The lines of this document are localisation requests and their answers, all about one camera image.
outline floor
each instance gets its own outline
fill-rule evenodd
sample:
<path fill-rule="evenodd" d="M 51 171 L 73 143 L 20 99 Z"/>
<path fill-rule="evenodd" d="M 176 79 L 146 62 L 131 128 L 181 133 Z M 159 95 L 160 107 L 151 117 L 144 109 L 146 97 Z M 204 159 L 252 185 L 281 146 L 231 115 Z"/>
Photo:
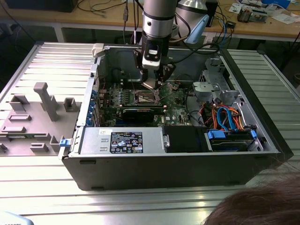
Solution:
<path fill-rule="evenodd" d="M 36 41 L 57 41 L 53 28 L 36 26 L 24 26 L 24 28 Z M 3 89 L 5 84 L 9 81 L 13 73 L 16 71 L 18 66 L 27 55 L 27 52 L 34 45 L 33 41 L 25 34 L 22 29 L 20 29 L 20 27 L 14 25 L 12 29 L 13 35 L 9 37 L 4 34 L 0 35 L 0 89 Z M 92 35 L 91 30 L 65 28 L 64 34 L 66 37 L 66 41 L 73 43 L 98 42 L 106 44 L 122 44 L 123 42 L 122 32 L 114 30 L 96 30 L 95 35 Z M 125 33 L 127 40 L 129 40 L 130 34 L 131 32 Z M 289 49 L 289 43 L 278 41 L 261 42 L 248 39 L 240 41 L 237 38 L 232 38 L 232 40 L 226 43 L 223 48 L 263 50 L 269 56 L 269 58 L 271 58 L 275 65 L 279 67 L 282 63 L 282 55 Z M 300 68 L 298 65 L 299 61 L 300 53 L 298 52 L 293 57 L 289 65 L 283 70 L 284 75 L 295 87 L 297 87 L 298 84 L 293 79 L 293 76 L 294 74 L 300 72 Z"/>

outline white table leg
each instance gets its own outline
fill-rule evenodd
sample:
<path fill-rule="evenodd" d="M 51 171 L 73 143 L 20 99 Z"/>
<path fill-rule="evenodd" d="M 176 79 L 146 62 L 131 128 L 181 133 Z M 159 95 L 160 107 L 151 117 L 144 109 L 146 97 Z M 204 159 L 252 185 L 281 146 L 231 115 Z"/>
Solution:
<path fill-rule="evenodd" d="M 59 24 L 55 24 L 53 26 L 54 30 L 55 30 L 55 34 L 56 34 L 56 38 L 58 42 L 65 42 L 65 37 L 64 34 L 62 32 L 62 27 Z"/>

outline power supply label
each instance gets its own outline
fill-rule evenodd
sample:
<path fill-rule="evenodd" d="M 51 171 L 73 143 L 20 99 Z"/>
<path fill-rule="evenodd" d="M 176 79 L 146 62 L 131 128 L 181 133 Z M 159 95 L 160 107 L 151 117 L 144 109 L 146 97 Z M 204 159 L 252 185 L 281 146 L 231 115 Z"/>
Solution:
<path fill-rule="evenodd" d="M 111 149 L 117 153 L 143 153 L 143 135 L 141 132 L 112 132 Z"/>

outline wooden table top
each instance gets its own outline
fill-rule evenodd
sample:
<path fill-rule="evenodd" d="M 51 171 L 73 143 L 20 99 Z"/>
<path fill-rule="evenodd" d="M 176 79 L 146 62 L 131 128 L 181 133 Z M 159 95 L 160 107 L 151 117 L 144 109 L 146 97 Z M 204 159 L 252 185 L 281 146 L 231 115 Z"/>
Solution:
<path fill-rule="evenodd" d="M 90 0 L 91 4 L 105 2 L 106 0 Z M 300 31 L 300 23 L 285 24 L 279 22 L 273 18 L 268 18 L 266 23 L 258 22 L 248 22 L 242 23 L 237 21 L 237 14 L 228 12 L 230 5 L 235 0 L 219 0 L 220 6 L 227 20 L 236 23 L 234 30 L 235 34 L 246 34 L 246 35 L 260 35 L 260 36 L 273 36 L 273 37 L 285 37 L 285 38 L 295 38 Z M 121 0 L 112 0 L 110 3 L 97 6 L 97 9 L 107 8 L 116 4 L 120 4 Z M 85 0 L 81 5 L 81 8 L 89 10 L 89 0 Z M 123 11 L 124 4 L 120 6 L 113 7 L 105 11 L 105 18 L 96 15 L 92 12 L 85 12 L 77 7 L 72 13 L 61 13 L 54 11 L 39 11 L 39 10 L 25 10 L 25 9 L 9 9 L 8 12 L 16 20 L 26 20 L 26 21 L 42 21 L 42 22 L 55 22 L 55 23 L 80 23 L 80 24 L 94 24 L 94 25 L 112 25 L 112 26 L 123 26 Z M 126 26 L 134 26 L 133 18 L 133 3 L 128 4 L 129 18 Z M 300 10 L 299 5 L 290 4 L 289 10 Z M 139 10 L 140 15 L 140 27 L 142 26 L 142 11 Z M 4 10 L 0 7 L 0 19 L 7 19 L 8 16 Z M 205 31 L 211 32 L 221 32 L 222 27 L 219 25 L 218 21 L 214 19 L 212 27 L 206 28 Z"/>

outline circuit board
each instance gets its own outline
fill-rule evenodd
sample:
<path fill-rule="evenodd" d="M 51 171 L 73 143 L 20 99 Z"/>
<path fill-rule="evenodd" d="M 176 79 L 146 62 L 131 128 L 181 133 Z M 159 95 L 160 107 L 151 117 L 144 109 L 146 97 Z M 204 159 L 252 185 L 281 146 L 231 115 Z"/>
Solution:
<path fill-rule="evenodd" d="M 114 83 L 105 95 L 102 110 L 105 127 L 162 127 L 191 126 L 190 117 L 184 106 L 185 89 L 177 84 L 167 83 L 157 91 L 148 89 L 124 89 Z M 127 123 L 122 119 L 125 109 L 149 109 L 154 119 L 148 123 Z"/>

